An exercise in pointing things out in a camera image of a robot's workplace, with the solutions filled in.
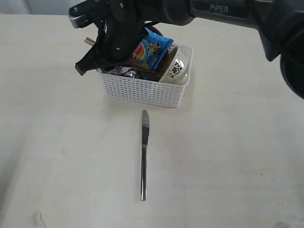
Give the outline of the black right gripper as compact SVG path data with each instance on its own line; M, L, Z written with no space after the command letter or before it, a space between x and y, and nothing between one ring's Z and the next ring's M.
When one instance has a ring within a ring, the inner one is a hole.
M127 61L145 35L146 0L96 0L96 14L102 22L95 46L75 63L83 76L87 71Z

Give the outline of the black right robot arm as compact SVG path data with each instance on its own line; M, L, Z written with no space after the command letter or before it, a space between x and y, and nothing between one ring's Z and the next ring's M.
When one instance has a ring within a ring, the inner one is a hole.
M280 56L289 88L304 96L304 3L301 0L86 0L68 11L75 28L95 24L97 41L76 70L111 67L127 60L157 23L184 26L194 18L258 30L267 60Z

